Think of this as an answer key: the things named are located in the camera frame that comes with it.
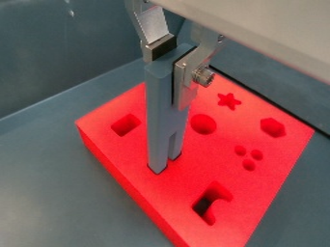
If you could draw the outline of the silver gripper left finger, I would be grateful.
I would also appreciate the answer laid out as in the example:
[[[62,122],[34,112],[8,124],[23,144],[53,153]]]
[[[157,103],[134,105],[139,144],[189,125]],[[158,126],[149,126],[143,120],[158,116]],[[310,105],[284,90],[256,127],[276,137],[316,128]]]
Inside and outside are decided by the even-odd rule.
[[[149,0],[125,0],[129,16],[141,39],[143,60],[151,63],[177,47],[169,32],[165,10]]]

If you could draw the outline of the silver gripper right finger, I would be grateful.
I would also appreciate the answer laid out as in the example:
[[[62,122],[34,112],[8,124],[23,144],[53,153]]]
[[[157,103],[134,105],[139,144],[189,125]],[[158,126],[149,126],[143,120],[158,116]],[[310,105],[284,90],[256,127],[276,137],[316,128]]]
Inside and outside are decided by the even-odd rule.
[[[200,86],[208,88],[214,80],[210,60],[224,48],[226,37],[198,23],[193,24],[192,39],[198,44],[174,64],[173,104],[186,109],[198,94]]]

